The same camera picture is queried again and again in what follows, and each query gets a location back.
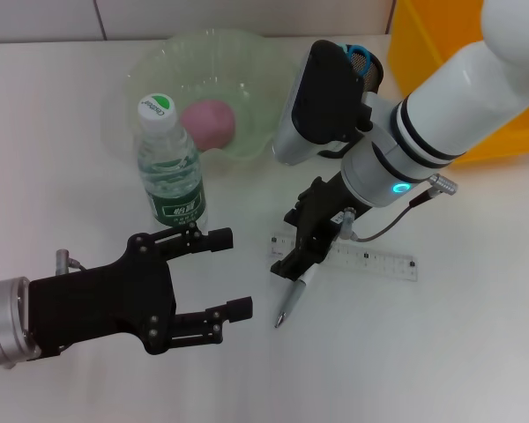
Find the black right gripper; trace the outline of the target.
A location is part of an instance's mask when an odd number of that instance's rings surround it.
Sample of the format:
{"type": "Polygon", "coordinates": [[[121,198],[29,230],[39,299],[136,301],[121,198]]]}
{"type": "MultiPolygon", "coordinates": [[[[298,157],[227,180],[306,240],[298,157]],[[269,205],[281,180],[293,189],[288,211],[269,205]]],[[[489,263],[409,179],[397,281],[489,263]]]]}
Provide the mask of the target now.
{"type": "Polygon", "coordinates": [[[323,262],[341,228],[332,218],[346,208],[354,209],[356,219],[367,211],[367,205],[346,186],[341,172],[328,182],[318,179],[310,189],[301,207],[296,205],[284,217],[287,224],[297,227],[296,248],[287,251],[283,246],[271,246],[272,257],[277,258],[271,272],[282,278],[297,280],[313,264],[323,262]]]}

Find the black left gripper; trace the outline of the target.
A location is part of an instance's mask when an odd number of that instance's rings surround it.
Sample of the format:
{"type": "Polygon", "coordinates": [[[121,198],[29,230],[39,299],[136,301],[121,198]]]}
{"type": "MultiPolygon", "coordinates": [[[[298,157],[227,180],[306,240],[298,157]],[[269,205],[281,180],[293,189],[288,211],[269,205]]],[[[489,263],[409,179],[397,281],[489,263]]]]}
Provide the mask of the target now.
{"type": "Polygon", "coordinates": [[[225,322],[252,318],[252,298],[175,316],[167,261],[233,246],[229,227],[203,234],[195,221],[154,234],[134,234],[111,264],[32,281],[29,333],[42,356],[58,356],[77,343],[118,333],[131,334],[147,353],[158,355],[168,349],[170,326],[172,349],[221,344],[225,322]]]}

